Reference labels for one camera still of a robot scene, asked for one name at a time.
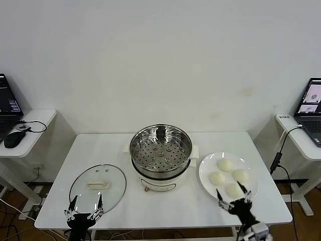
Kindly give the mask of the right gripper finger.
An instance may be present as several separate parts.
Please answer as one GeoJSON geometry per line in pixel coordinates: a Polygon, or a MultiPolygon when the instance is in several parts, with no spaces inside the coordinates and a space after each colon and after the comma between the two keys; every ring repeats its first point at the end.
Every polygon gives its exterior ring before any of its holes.
{"type": "Polygon", "coordinates": [[[216,190],[216,192],[217,192],[218,204],[222,209],[231,210],[232,208],[234,208],[233,204],[228,203],[228,202],[223,200],[223,198],[222,198],[222,196],[221,196],[221,194],[220,194],[218,189],[216,190]]]}
{"type": "Polygon", "coordinates": [[[248,191],[248,190],[246,189],[246,187],[243,186],[239,181],[237,181],[237,183],[238,183],[239,187],[241,188],[241,190],[242,190],[243,193],[244,193],[244,202],[245,202],[245,203],[251,202],[252,192],[251,192],[251,191],[248,191]]]}

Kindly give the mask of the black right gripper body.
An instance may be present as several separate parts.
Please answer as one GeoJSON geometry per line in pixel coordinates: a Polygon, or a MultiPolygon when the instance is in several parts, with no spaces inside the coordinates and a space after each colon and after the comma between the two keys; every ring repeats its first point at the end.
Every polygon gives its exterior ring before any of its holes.
{"type": "Polygon", "coordinates": [[[252,201],[241,198],[230,203],[233,207],[228,209],[231,215],[236,215],[244,229],[249,229],[251,226],[259,223],[256,217],[251,213],[252,201]]]}

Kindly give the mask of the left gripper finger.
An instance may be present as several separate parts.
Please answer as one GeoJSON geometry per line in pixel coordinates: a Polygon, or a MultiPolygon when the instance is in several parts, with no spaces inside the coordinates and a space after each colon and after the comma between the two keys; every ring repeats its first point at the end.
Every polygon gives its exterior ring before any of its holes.
{"type": "Polygon", "coordinates": [[[76,211],[76,202],[77,202],[78,195],[76,195],[73,200],[70,202],[67,209],[64,210],[64,214],[66,217],[66,221],[71,221],[75,219],[75,215],[77,215],[76,211]]]}
{"type": "Polygon", "coordinates": [[[104,210],[103,210],[103,201],[102,201],[102,194],[99,195],[99,199],[97,202],[97,205],[95,206],[95,210],[93,213],[91,213],[87,219],[89,220],[94,220],[94,221],[98,221],[102,215],[104,214],[104,210]]]}

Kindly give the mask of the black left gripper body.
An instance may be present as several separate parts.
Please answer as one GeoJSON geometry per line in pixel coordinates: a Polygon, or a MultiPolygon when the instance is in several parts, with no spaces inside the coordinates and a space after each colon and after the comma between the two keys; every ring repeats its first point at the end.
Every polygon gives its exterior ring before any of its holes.
{"type": "Polygon", "coordinates": [[[86,232],[95,225],[95,219],[91,219],[91,213],[78,213],[67,221],[71,232],[86,232]]]}

